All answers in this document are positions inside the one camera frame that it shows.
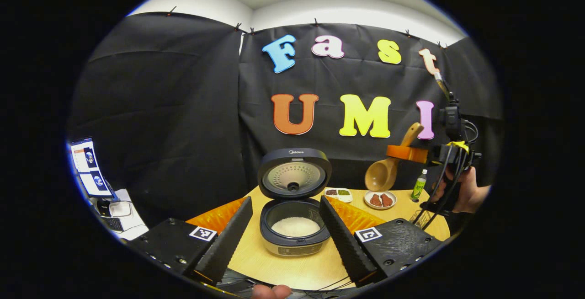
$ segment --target foam letter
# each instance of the foam letter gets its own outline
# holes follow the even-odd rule
[[[314,54],[322,57],[330,56],[331,58],[339,59],[343,57],[344,53],[341,51],[342,41],[338,37],[331,35],[322,35],[315,38],[316,45],[313,45],[311,51]]]
[[[378,49],[380,49],[378,57],[380,57],[382,62],[386,62],[387,64],[399,64],[402,61],[402,56],[399,53],[399,45],[397,45],[396,42],[387,39],[380,39],[380,41],[378,41]]]
[[[435,68],[435,63],[433,60],[437,60],[437,57],[431,54],[429,49],[422,49],[418,51],[418,54],[422,55],[422,59],[425,61],[426,70],[434,75],[435,73],[439,72],[439,68]]]
[[[315,101],[319,100],[319,96],[300,95],[298,99],[303,102],[303,121],[299,124],[292,124],[288,117],[288,111],[294,97],[292,95],[272,96],[271,100],[274,103],[274,126],[276,126],[278,131],[286,134],[303,134],[309,132],[313,127]]]
[[[374,126],[372,126],[370,136],[376,138],[387,138],[390,136],[390,131],[388,130],[388,106],[390,105],[390,99],[386,97],[375,97],[368,110],[366,110],[362,100],[357,95],[342,95],[340,99],[345,104],[345,119],[343,120],[343,128],[339,130],[339,134],[349,137],[355,136],[357,133],[356,129],[353,128],[355,121],[362,136],[367,134],[372,123],[374,123]]]
[[[433,105],[430,101],[417,101],[416,105],[418,109],[420,109],[420,124],[424,127],[422,132],[418,134],[418,139],[421,140],[430,140],[435,137],[435,133],[433,133],[432,126],[432,110],[435,105]]]
[[[294,60],[288,59],[286,55],[294,56],[294,48],[289,43],[293,43],[296,40],[294,36],[287,34],[262,48],[262,51],[268,52],[272,62],[274,62],[274,72],[276,74],[294,66]]]

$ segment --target green bottle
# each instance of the green bottle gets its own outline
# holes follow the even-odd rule
[[[418,179],[416,179],[416,184],[414,185],[414,189],[412,189],[412,194],[410,195],[410,198],[412,199],[412,201],[418,201],[418,197],[420,196],[420,193],[422,192],[422,189],[425,188],[425,184],[426,184],[426,169],[422,169],[422,174],[420,176],[418,176]]]

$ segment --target wooden tabletop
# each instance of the wooden tabletop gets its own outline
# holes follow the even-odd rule
[[[386,221],[396,218],[414,220],[415,214],[420,211],[420,203],[426,201],[429,197],[428,193],[422,191],[420,202],[414,203],[409,199],[412,189],[392,190],[391,192],[397,198],[396,204],[387,210],[376,210],[367,206],[364,202],[363,197],[367,190],[350,189],[350,191],[353,195],[351,205]],[[324,191],[314,196],[313,199],[320,201],[323,193]],[[285,284],[300,290],[329,290],[349,281],[347,278],[333,286],[323,288],[347,277],[341,257],[331,238],[326,241],[321,251],[310,256],[281,257],[266,250],[264,239],[260,233],[260,215],[264,205],[271,199],[265,197],[259,187],[254,188],[246,196],[251,196],[253,215],[232,260],[230,260],[228,268],[262,282]],[[422,222],[424,223],[430,216],[432,214],[426,211],[425,215],[421,217]],[[451,236],[445,218],[440,215],[433,220],[425,231],[441,241]],[[346,287],[355,287],[355,285],[351,283],[342,288]]]

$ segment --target white wall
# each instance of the white wall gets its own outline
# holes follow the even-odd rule
[[[237,0],[147,0],[128,16],[146,12],[173,12],[194,14],[250,30],[252,9]]]
[[[204,16],[240,28],[265,28],[332,22],[361,24],[388,28],[410,34],[441,45],[451,45],[464,37],[456,30],[432,16],[408,7],[380,0],[289,0],[252,10],[237,0],[148,0],[131,14],[163,11]]]
[[[254,30],[315,22],[388,28],[451,45],[464,37],[443,22],[407,7],[380,0],[291,0],[253,12]]]

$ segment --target letter f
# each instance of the letter f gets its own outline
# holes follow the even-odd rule
[[[295,55],[294,48],[289,43],[293,43],[296,40],[294,36],[287,34],[262,48],[262,51],[268,53],[272,62],[274,62],[274,72],[276,74],[294,66],[294,60],[288,59],[286,55],[288,54],[291,57]]]

